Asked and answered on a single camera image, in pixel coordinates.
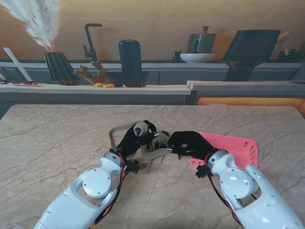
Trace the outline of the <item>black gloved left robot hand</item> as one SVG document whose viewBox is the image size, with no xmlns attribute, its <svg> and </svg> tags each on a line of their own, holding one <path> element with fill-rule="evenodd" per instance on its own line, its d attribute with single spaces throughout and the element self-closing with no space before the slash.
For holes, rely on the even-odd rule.
<svg viewBox="0 0 305 229">
<path fill-rule="evenodd" d="M 120 152 L 123 159 L 126 159 L 128 156 L 135 153 L 141 146 L 149 144 L 155 138 L 154 133 L 157 131 L 156 126 L 148 120 L 144 120 L 143 122 L 148 125 L 151 132 L 148 132 L 143 136 L 136 136 L 134 133 L 135 124 L 131 126 L 117 146 L 117 150 Z"/>
</svg>

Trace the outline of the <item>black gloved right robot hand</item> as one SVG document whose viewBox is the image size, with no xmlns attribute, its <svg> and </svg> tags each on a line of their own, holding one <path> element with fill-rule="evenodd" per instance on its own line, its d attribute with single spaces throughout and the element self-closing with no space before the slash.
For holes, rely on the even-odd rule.
<svg viewBox="0 0 305 229">
<path fill-rule="evenodd" d="M 209 153 L 214 153 L 218 150 L 195 131 L 174 132 L 169 138 L 168 148 L 174 154 L 192 156 L 201 160 L 205 160 Z"/>
</svg>

